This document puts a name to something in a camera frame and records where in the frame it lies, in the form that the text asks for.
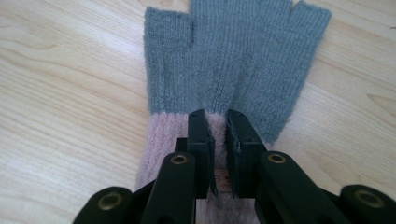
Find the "wood grain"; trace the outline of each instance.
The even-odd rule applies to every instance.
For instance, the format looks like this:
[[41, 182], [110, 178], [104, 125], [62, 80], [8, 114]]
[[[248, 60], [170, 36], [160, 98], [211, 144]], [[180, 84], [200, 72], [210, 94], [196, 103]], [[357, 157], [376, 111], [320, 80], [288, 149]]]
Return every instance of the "wood grain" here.
[[[360, 183], [396, 199], [396, 2], [308, 2], [333, 16], [274, 149], [331, 192]], [[133, 188], [147, 6], [188, 2], [1, 1], [1, 223], [70, 223], [99, 189]]]

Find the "brass grommet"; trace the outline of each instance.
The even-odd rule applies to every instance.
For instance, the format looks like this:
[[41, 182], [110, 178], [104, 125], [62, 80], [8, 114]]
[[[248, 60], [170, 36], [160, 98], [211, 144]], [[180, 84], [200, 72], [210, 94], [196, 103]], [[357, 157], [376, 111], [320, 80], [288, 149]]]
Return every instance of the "brass grommet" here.
[[284, 163], [286, 161], [286, 159], [282, 155], [277, 153], [269, 155], [268, 160], [274, 163]]
[[384, 201], [381, 198], [365, 189], [358, 189], [355, 191], [355, 197], [359, 202], [373, 208], [381, 208], [384, 206]]
[[180, 165], [180, 164], [186, 163], [188, 160], [189, 160], [189, 158], [187, 158], [187, 157], [185, 157], [183, 155], [180, 155], [180, 154], [179, 155], [175, 155], [175, 156], [173, 156], [171, 158], [171, 162], [173, 164], [176, 164], [176, 165]]
[[116, 191], [111, 191], [99, 200], [98, 207], [102, 210], [110, 210], [119, 206], [121, 202], [122, 196]]

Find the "knit fabric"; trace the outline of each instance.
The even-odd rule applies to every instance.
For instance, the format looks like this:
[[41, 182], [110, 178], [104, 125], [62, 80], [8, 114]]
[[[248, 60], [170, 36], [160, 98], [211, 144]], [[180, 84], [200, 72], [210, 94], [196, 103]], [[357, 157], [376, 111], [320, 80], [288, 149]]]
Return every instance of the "knit fabric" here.
[[259, 32], [249, 36], [247, 59], [231, 108], [243, 112], [266, 143], [285, 126], [329, 22], [327, 9], [303, 1], [261, 1]]
[[[148, 8], [145, 52], [148, 141], [137, 188], [154, 179], [187, 115], [204, 108], [216, 139], [215, 167], [226, 167], [225, 112], [247, 115], [274, 143], [304, 85], [330, 12], [290, 0], [191, 0], [190, 15]], [[252, 200], [208, 195], [197, 223], [258, 223]]]

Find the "black clamp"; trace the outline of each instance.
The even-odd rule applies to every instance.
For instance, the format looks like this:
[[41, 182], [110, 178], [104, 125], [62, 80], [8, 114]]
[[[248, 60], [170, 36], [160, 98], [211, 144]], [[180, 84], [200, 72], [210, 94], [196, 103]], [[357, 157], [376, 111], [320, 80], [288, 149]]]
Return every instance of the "black clamp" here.
[[[396, 202], [362, 185], [340, 196], [321, 189], [287, 154], [267, 151], [246, 116], [227, 113], [227, 166], [233, 196], [255, 199], [260, 223], [396, 223]], [[135, 193], [111, 187], [94, 194], [75, 224], [195, 223], [195, 200], [205, 199], [214, 180], [214, 139], [205, 111], [189, 115], [188, 138], [178, 138], [157, 179]]]

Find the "wooden table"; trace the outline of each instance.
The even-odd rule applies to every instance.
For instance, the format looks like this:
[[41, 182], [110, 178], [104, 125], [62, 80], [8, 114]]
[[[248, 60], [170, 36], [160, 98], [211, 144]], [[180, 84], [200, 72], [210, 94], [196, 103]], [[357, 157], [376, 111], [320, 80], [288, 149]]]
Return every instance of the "wooden table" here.
[[[333, 16], [274, 149], [331, 192], [396, 199], [396, 2], [308, 2]], [[70, 223], [99, 189], [134, 187], [147, 6], [188, 1], [1, 1], [1, 223]]]

